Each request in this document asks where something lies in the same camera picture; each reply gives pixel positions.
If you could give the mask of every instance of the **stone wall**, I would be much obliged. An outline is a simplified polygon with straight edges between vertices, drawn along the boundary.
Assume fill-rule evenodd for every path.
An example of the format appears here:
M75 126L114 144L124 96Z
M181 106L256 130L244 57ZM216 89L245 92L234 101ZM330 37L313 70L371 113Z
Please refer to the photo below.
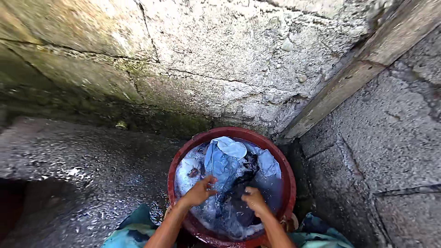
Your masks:
M1 99L168 136L272 137L399 2L1 0Z
M439 247L441 27L300 139L317 212L356 247Z

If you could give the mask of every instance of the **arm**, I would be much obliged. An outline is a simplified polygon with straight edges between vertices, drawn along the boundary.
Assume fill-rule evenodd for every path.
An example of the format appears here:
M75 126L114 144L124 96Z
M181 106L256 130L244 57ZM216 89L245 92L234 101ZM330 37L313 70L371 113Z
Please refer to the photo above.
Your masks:
M273 213L266 205L265 200L260 194L259 190L252 187L247 187L245 192L249 195L242 195L242 200L245 201L254 214L262 220L265 227L266 235L272 248L295 248L288 235L284 232L282 226L274 217Z
M207 198L216 194L215 190L208 190L216 182L216 178L208 176L197 182L182 197L178 203L173 206L170 213L165 217L164 221L150 237L144 248L170 248L178 237L179 229L187 212L192 206L202 204Z

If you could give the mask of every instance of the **blue garment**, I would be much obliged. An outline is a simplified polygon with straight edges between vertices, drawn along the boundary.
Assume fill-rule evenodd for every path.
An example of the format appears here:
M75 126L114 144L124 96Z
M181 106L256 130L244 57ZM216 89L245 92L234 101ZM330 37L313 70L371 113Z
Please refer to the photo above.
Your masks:
M275 174L277 178L282 178L279 162L277 162L268 149L262 150L259 147L251 145L250 143L244 144L249 152L258 156L258 165L260 168L259 173L262 173L265 177L270 177Z
M247 148L241 142L234 141L229 137L212 139L205 155L206 175L217 178L214 189L219 195L225 193L235 179L238 161L247 154Z

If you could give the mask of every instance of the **wet floor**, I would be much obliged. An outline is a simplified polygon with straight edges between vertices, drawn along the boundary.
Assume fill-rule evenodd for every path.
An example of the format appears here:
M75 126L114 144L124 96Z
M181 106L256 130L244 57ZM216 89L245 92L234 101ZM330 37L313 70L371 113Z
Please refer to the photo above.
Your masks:
M168 204L168 169L184 143L62 121L17 120L0 136L0 178L26 180L31 187L23 215L1 247L99 247L141 203L152 206L159 223Z

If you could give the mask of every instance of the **forearm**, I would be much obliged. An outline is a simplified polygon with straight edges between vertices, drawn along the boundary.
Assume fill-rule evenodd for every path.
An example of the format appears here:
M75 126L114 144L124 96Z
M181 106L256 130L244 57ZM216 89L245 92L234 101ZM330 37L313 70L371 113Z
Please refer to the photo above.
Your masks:
M182 221L189 209L188 204L178 201L144 248L170 248L175 243L176 237L178 237Z
M261 220L272 248L295 248L282 225L271 212L262 216Z

